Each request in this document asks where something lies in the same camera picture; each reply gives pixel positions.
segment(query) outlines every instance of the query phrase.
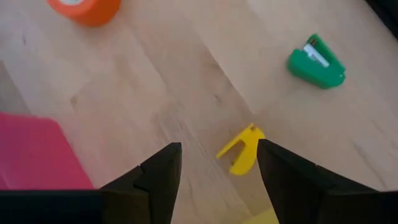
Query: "yellow object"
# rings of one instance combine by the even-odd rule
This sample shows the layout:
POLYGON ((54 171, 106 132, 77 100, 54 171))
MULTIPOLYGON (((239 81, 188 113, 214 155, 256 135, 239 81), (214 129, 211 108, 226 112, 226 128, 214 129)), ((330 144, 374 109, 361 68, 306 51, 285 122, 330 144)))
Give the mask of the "yellow object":
POLYGON ((254 165, 254 161, 257 158, 257 144, 259 139, 266 138, 264 133, 253 123, 251 123, 245 130, 239 133, 232 141, 230 141, 217 155, 219 159, 228 150, 230 150, 236 143, 242 141, 244 148, 238 158, 234 161, 233 166, 230 168, 230 172, 234 175, 244 175, 254 165))
POLYGON ((279 224, 279 222, 274 209, 270 208, 243 224, 279 224))

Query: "wooden floor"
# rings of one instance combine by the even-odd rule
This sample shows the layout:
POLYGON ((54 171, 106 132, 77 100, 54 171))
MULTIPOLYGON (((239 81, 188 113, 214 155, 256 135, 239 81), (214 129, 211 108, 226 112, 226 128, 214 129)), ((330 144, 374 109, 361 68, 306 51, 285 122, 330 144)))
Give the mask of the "wooden floor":
POLYGON ((99 29, 45 1, 0 0, 0 61, 0 109, 56 119, 96 187, 182 142, 173 223, 270 207, 257 166, 234 177, 231 155, 215 159, 251 121, 332 171, 398 189, 398 41, 362 0, 123 0, 99 29), (347 68, 339 88, 285 67, 314 32, 347 68))

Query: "green stapler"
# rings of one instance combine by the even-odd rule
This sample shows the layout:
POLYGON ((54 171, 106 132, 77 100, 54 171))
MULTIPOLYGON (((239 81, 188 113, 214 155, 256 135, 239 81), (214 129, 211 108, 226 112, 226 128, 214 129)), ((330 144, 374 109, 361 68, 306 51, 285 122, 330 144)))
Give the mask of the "green stapler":
POLYGON ((344 65, 317 34, 307 40, 303 49, 293 51, 287 67, 293 75, 323 89, 336 87, 345 79, 344 65))

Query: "pink object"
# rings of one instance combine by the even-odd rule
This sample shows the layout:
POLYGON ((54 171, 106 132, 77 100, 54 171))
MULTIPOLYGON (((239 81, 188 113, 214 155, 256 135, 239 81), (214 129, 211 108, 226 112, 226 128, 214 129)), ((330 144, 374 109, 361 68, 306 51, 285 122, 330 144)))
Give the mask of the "pink object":
POLYGON ((0 189, 93 189, 51 119, 0 113, 0 189))

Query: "orange object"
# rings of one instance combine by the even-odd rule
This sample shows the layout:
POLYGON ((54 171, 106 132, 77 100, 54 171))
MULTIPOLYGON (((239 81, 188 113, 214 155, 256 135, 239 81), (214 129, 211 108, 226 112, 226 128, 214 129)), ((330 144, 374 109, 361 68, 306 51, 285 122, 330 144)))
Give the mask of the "orange object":
POLYGON ((86 26, 101 26, 119 9, 121 0, 47 0, 59 14, 86 26))

